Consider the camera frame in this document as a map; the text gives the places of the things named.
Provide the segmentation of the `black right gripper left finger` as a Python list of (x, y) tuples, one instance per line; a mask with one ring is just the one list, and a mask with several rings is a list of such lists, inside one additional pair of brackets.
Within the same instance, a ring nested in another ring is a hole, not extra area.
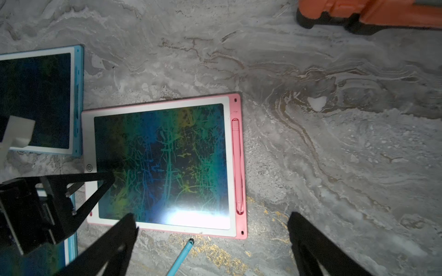
[(105, 276), (125, 276), (138, 232), (134, 215), (125, 215), (57, 275), (96, 276), (104, 269)]

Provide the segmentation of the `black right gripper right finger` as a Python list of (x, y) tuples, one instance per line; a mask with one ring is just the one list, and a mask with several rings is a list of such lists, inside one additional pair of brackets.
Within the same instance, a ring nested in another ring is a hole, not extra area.
[(365, 268), (346, 255), (298, 212), (288, 223), (292, 252), (301, 276), (321, 276), (321, 266), (331, 276), (369, 276)]

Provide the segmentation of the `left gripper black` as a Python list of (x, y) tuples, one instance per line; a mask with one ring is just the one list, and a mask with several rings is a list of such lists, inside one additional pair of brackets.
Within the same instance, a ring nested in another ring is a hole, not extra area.
[[(72, 196), (88, 182), (102, 185), (77, 210)], [(70, 238), (113, 185), (113, 172), (15, 178), (1, 184), (1, 247), (28, 255)]]

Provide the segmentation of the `blue tablet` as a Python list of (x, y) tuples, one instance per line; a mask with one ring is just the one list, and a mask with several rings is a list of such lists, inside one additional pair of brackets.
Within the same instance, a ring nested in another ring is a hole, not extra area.
[(1, 136), (10, 116), (35, 122), (11, 150), (81, 156), (83, 99), (83, 46), (1, 55)]
[(1, 275), (53, 276), (78, 256), (77, 235), (60, 244), (44, 244), (29, 254), (21, 254), (7, 222), (1, 214)]

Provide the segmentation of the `blue stylus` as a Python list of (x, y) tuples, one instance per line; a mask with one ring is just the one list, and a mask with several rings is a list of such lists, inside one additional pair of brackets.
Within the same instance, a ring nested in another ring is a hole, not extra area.
[(180, 266), (183, 264), (183, 262), (185, 261), (186, 257), (188, 256), (189, 252), (191, 251), (194, 243), (195, 243), (195, 241), (194, 241), (193, 238), (190, 238), (187, 241), (187, 243), (186, 243), (185, 247), (183, 248), (182, 252), (179, 254), (179, 256), (175, 260), (174, 264), (172, 265), (172, 267), (168, 271), (167, 276), (175, 276), (176, 275), (176, 273), (178, 272)]

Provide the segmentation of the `pink writing tablet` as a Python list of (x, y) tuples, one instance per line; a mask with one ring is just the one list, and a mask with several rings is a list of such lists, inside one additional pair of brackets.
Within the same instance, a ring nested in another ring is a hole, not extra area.
[[(241, 141), (241, 215), (234, 182), (235, 118)], [(114, 225), (132, 213), (146, 230), (247, 238), (239, 94), (87, 110), (82, 134), (85, 171), (109, 171), (115, 177), (88, 223)]]

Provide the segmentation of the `pink stylus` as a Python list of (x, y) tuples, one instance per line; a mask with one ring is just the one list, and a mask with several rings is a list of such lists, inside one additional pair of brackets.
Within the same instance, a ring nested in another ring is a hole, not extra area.
[(241, 170), (241, 141), (239, 131), (239, 120), (232, 120), (232, 138), (233, 138), (233, 161), (234, 161), (234, 182), (236, 192), (236, 211), (239, 215), (244, 212), (243, 200), (243, 180)]

